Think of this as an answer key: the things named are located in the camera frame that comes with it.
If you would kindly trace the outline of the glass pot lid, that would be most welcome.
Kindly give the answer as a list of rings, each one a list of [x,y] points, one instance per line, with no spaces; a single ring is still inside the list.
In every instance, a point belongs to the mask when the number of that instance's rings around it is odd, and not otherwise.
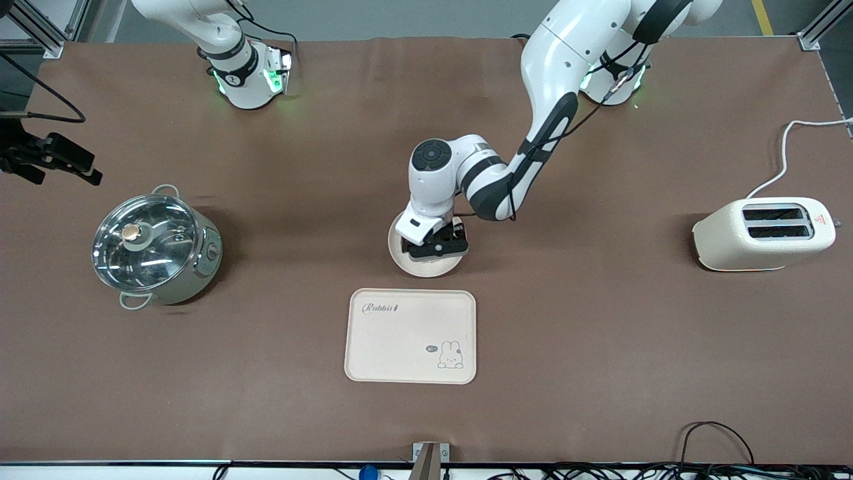
[[[120,204],[95,232],[92,264],[105,285],[137,293],[173,279],[195,254],[200,228],[173,195],[138,195]]]

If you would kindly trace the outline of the aluminium frame profile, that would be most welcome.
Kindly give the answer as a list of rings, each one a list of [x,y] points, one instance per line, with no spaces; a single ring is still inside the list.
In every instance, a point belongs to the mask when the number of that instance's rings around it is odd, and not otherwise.
[[[80,40],[92,0],[0,0],[0,49],[61,57]]]
[[[806,27],[797,31],[801,51],[819,51],[820,40],[848,13],[853,12],[853,0],[830,0],[828,6]]]

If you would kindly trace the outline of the white two-slot toaster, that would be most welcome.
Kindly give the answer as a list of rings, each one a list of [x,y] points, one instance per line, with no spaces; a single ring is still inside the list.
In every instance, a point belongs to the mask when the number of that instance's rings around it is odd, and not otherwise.
[[[834,244],[836,223],[809,197],[751,197],[692,227],[698,261],[712,271],[776,271]]]

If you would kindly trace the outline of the cream rabbit print tray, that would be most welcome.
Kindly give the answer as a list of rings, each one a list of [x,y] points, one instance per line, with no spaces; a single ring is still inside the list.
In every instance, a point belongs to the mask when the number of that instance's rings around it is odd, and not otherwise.
[[[468,385],[477,374],[475,298],[467,291],[355,291],[344,371],[357,382]]]

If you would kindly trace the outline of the cream round plate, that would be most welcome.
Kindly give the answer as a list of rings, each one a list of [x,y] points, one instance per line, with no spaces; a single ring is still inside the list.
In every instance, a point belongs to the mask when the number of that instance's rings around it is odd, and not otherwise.
[[[466,248],[459,252],[432,255],[432,253],[436,253],[435,244],[428,242],[424,245],[417,245],[409,242],[396,229],[397,222],[401,218],[405,218],[405,215],[406,212],[403,211],[396,216],[388,231],[387,238],[388,251],[394,263],[405,273],[414,277],[441,277],[454,270],[463,256],[468,254],[469,249]],[[426,248],[430,250],[430,255],[414,257],[411,254],[412,249],[421,251]]]

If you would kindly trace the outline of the silver electric cooking pot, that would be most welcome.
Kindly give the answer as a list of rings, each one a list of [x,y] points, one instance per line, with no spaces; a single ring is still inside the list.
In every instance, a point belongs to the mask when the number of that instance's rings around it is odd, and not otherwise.
[[[189,206],[181,197],[179,188],[170,183],[153,188],[149,194],[152,193],[173,195]],[[219,228],[200,211],[189,207],[200,228],[195,254],[190,263],[176,277],[150,291],[129,293],[115,289],[119,292],[122,308],[134,312],[151,305],[185,303],[204,291],[217,274],[223,257],[223,240]]]

